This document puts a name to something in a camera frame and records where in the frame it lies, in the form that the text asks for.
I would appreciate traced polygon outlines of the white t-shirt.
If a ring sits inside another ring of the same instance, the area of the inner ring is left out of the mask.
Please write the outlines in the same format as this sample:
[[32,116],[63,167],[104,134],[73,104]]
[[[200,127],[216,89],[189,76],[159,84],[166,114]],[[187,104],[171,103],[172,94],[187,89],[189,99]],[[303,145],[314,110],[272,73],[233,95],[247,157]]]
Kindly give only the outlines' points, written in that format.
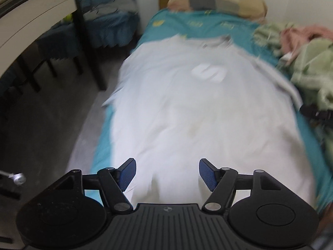
[[274,67],[226,37],[141,44],[107,100],[115,166],[134,158],[125,191],[138,203],[203,204],[199,161],[262,169],[309,204],[315,182],[296,121],[303,101]]

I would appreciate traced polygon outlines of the green fleece blanket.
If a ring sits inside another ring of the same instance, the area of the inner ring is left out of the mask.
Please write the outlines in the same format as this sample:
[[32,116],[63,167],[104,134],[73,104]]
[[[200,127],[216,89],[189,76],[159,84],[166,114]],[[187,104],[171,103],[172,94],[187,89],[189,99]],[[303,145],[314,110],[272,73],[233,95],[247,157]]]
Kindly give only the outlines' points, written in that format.
[[[269,23],[259,26],[253,35],[260,46],[268,47],[291,82],[301,90],[306,105],[315,104],[320,110],[332,110],[332,41],[316,38],[303,45],[296,55],[281,51],[282,30],[297,27],[294,23]],[[311,120],[325,152],[332,153],[332,129]]]

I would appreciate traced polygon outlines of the pink fleece blanket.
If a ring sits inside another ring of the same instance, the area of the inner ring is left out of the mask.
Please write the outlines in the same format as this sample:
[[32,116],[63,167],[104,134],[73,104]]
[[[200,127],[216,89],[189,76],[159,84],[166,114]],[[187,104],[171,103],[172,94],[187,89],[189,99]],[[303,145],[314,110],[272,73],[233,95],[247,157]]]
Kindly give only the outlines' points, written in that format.
[[296,55],[303,45],[308,44],[316,38],[324,38],[332,41],[332,30],[320,25],[293,26],[284,29],[281,31],[279,37],[281,51],[283,55],[287,53]]

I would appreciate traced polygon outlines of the blue covered chair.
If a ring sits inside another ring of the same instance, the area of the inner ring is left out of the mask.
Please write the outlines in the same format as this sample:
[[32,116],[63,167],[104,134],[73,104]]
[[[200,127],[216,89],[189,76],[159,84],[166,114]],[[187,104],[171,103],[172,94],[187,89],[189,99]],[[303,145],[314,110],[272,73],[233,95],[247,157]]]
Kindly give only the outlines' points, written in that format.
[[53,77],[57,78],[58,73],[52,64],[51,59],[71,59],[77,74],[81,75],[83,73],[73,23],[57,23],[42,34],[36,42],[38,50],[46,61]]
[[93,46],[124,47],[139,25],[135,0],[79,0]]

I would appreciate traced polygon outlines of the teal patterned bed sheet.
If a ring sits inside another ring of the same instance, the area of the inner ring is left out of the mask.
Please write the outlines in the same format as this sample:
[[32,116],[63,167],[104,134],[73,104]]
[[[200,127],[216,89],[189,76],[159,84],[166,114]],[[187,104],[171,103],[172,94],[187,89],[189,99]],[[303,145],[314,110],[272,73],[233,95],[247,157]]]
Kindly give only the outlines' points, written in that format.
[[[180,34],[184,38],[212,38],[227,34],[231,36],[235,44],[251,55],[276,66],[278,59],[268,48],[267,42],[260,43],[254,37],[255,29],[258,27],[258,23],[214,11],[178,13],[161,10],[149,21],[138,43],[159,41],[176,34]],[[108,167],[112,163],[110,130],[114,109],[109,103],[105,103],[103,106],[106,108],[106,116],[90,168],[92,173]],[[309,121],[299,112],[296,113],[296,119],[314,174],[315,209],[321,213],[332,202],[332,172]]]

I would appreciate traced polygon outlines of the yellow-green plush toy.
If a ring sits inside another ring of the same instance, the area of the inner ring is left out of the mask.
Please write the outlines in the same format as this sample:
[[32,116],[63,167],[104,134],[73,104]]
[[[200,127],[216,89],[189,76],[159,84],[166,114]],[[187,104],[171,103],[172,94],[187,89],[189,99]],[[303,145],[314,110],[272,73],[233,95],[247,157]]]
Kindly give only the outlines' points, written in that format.
[[73,22],[73,17],[72,14],[67,15],[64,19],[63,19],[64,23],[71,23]]

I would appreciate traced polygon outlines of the grey cloth on chair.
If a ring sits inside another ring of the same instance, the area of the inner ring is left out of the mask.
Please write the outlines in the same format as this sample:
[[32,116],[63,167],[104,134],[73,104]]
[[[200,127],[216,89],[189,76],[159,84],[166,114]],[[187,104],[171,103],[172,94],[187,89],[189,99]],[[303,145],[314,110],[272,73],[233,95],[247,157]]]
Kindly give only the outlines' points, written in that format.
[[118,12],[137,13],[138,7],[134,0],[113,0],[94,6],[85,15],[92,15],[93,18]]

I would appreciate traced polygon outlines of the white black-edged desk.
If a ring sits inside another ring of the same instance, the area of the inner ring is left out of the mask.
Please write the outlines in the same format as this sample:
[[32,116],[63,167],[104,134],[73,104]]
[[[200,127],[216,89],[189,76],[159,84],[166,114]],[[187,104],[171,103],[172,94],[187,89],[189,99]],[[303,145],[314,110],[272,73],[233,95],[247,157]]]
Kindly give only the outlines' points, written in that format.
[[79,0],[7,0],[1,4],[1,74],[38,37],[67,15],[72,15],[78,47],[100,90],[107,84],[85,24]]

